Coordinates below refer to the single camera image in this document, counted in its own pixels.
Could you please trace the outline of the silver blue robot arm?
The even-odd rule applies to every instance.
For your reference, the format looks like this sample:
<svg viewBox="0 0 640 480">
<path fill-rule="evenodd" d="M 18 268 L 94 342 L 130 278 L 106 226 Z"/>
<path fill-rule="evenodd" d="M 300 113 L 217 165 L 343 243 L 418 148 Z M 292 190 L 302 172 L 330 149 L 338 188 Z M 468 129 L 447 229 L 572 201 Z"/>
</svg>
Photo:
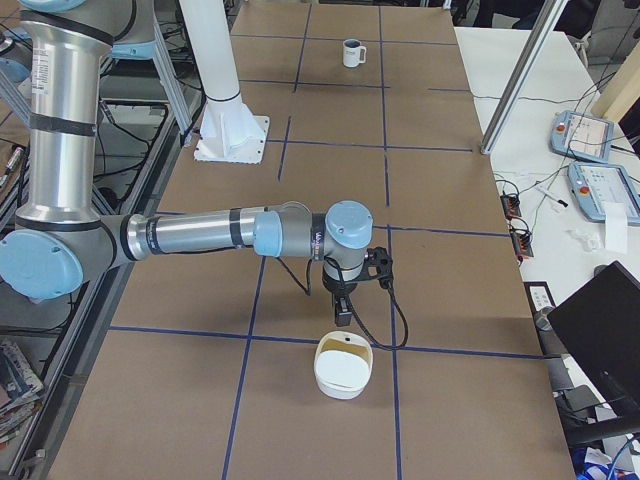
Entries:
<svg viewBox="0 0 640 480">
<path fill-rule="evenodd" d="M 117 46 L 142 57 L 163 48 L 151 2 L 26 1 L 21 22 L 33 41 L 29 195 L 1 243 L 15 291 L 54 299 L 152 255 L 250 247 L 321 262 L 337 324 L 355 317 L 350 294 L 365 278 L 373 225 L 358 202 L 320 214 L 298 202 L 174 217 L 93 209 L 100 65 Z"/>
</svg>

